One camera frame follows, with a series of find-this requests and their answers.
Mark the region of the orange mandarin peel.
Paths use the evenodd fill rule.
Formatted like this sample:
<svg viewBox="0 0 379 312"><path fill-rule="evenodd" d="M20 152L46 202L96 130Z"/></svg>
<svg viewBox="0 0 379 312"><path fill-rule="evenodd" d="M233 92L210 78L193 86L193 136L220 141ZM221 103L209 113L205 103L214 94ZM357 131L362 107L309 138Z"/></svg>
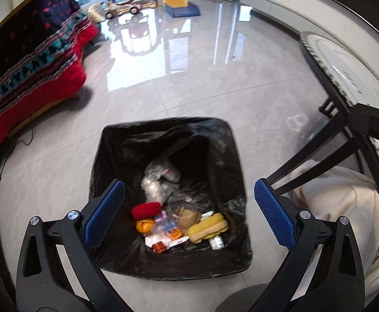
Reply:
<svg viewBox="0 0 379 312"><path fill-rule="evenodd" d="M143 220L138 220L136 222L136 229L139 233L143 235L149 235L152 233L152 227L156 224L154 219L147 218Z"/></svg>

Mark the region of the red cloth pouch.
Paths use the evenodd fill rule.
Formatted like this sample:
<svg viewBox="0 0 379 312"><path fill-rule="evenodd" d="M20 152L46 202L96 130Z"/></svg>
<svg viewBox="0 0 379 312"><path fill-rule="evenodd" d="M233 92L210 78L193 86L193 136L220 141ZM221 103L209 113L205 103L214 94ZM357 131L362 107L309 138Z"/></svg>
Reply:
<svg viewBox="0 0 379 312"><path fill-rule="evenodd" d="M147 202L139 204L132 209L132 216L135 221L156 217L163 209L159 202Z"/></svg>

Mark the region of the yellow sponge cake piece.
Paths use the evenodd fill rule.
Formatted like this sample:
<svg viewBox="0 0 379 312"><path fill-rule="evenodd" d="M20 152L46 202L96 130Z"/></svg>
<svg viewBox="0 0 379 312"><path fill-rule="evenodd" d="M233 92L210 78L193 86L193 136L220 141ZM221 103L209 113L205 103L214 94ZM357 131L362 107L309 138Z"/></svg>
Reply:
<svg viewBox="0 0 379 312"><path fill-rule="evenodd" d="M221 232L225 232L228 226L229 224L224 216L221 213L215 213L211 217L191 226L187 231L187 235L191 242L197 244L202 240L210 239Z"/></svg>

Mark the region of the black bagged trash bin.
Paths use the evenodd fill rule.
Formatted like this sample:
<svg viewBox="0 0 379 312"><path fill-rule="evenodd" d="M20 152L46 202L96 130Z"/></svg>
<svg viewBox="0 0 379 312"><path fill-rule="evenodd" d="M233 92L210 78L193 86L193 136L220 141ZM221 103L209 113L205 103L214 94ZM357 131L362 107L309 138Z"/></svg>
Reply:
<svg viewBox="0 0 379 312"><path fill-rule="evenodd" d="M132 209L146 201L145 170L162 162L180 174L162 180L165 206L190 199L199 213L220 213L228 228L224 246L185 242L155 253L137 231ZM247 270L252 250L246 220L247 195L235 138L219 118L165 118L103 128L91 170L89 194L100 196L113 180L125 185L125 200L91 257L110 272L152 280L197 280Z"/></svg>

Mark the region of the round white coffee table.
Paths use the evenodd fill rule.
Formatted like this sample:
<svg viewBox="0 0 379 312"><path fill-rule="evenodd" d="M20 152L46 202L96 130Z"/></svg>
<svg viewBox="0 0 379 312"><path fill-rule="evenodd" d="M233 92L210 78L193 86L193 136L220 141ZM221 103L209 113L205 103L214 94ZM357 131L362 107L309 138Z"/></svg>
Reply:
<svg viewBox="0 0 379 312"><path fill-rule="evenodd" d="M288 193L358 152L363 154L379 191L379 140L356 132L348 120L351 108L357 103L379 108L379 78L349 49L327 37L309 31L302 32L300 46L313 74L328 94L324 104L333 106L337 112L328 115L329 121L325 127L305 147L268 176L267 181L273 185L298 168L340 132L349 130L351 137L346 143L310 171L277 188L276 193Z"/></svg>

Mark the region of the cream trousers leg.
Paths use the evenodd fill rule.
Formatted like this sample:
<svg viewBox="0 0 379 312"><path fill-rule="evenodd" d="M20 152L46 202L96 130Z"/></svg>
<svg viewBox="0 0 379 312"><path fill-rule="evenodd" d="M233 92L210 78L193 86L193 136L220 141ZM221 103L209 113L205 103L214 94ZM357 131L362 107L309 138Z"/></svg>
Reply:
<svg viewBox="0 0 379 312"><path fill-rule="evenodd" d="M321 220L350 220L361 255L365 305L379 294L379 192L365 175L336 166L296 188L294 205Z"/></svg>

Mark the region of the clear plastic cup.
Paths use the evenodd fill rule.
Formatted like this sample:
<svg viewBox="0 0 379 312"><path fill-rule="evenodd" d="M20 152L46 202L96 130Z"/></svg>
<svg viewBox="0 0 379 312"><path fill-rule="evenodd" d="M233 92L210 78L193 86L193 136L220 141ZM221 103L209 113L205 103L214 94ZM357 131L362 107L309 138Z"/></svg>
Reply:
<svg viewBox="0 0 379 312"><path fill-rule="evenodd" d="M191 226L199 223L201 220L198 206L192 202L180 201L171 204L168 209L168 216L184 234L187 233Z"/></svg>

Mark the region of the white low tv cabinet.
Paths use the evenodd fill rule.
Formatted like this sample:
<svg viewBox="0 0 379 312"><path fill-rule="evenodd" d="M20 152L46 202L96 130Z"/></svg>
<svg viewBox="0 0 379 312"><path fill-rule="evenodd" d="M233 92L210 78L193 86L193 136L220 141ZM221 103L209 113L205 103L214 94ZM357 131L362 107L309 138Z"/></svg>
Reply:
<svg viewBox="0 0 379 312"><path fill-rule="evenodd" d="M255 13L265 16L297 34L312 30L313 24L304 17L269 0L240 0L240 2L252 7Z"/></svg>

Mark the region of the red patterned blanket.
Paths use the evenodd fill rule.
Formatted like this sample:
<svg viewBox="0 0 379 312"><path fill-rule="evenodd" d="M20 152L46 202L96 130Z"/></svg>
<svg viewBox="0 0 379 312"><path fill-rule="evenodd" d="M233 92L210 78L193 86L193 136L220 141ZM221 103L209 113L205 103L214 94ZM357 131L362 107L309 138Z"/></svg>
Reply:
<svg viewBox="0 0 379 312"><path fill-rule="evenodd" d="M75 0L27 0L0 23L0 143L38 110L76 94L98 30Z"/></svg>

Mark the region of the yellow children's slide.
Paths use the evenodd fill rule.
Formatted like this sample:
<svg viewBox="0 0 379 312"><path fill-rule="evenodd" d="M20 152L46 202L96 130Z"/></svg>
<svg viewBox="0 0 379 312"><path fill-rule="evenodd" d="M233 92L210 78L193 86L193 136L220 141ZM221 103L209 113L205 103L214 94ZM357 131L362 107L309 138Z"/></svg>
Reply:
<svg viewBox="0 0 379 312"><path fill-rule="evenodd" d="M200 16L201 11L190 0L161 0L165 12L172 18L189 18Z"/></svg>

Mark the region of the wicker basket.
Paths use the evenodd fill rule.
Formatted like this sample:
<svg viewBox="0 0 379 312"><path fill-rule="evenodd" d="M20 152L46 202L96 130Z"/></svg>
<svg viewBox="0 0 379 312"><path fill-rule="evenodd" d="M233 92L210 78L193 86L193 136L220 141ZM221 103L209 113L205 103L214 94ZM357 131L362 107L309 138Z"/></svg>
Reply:
<svg viewBox="0 0 379 312"><path fill-rule="evenodd" d="M90 21L93 23L102 23L106 20L100 4L92 4L87 11Z"/></svg>

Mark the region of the beige toy car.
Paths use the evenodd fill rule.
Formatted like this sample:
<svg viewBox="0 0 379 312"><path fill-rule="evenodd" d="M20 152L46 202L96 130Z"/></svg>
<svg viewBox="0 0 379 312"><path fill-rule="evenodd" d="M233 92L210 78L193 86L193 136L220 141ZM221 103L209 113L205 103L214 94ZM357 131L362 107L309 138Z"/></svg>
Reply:
<svg viewBox="0 0 379 312"><path fill-rule="evenodd" d="M134 0L127 0L125 2L115 2L115 0L106 0L105 7L103 8L104 16L107 20L114 19L117 16L130 13L132 15L138 14L143 9L142 4L138 4Z"/></svg>

